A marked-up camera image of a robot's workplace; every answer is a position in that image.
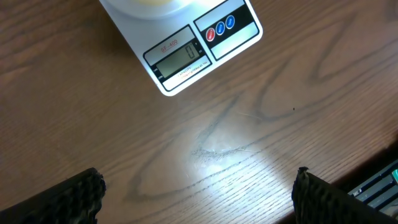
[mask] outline red button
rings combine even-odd
[[[216,34],[216,31],[214,30],[214,28],[209,28],[209,29],[206,31],[206,38],[207,38],[207,41],[209,41],[209,42],[213,41],[213,40],[214,40],[214,37],[215,37],[215,34]]]

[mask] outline white scale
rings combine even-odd
[[[249,0],[100,0],[150,77],[174,96],[262,37]]]

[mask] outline digital kitchen scale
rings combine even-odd
[[[262,37],[248,0],[100,0],[161,92],[174,96]]]

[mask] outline white scale body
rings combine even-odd
[[[134,0],[100,1],[166,96],[192,85],[256,43],[263,33],[248,0],[196,0],[158,19],[133,17],[127,7],[111,3]]]

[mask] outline brown wooden surface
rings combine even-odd
[[[252,0],[266,33],[163,96],[95,0],[0,1],[0,209],[86,168],[100,223],[270,223],[394,139],[394,0]]]

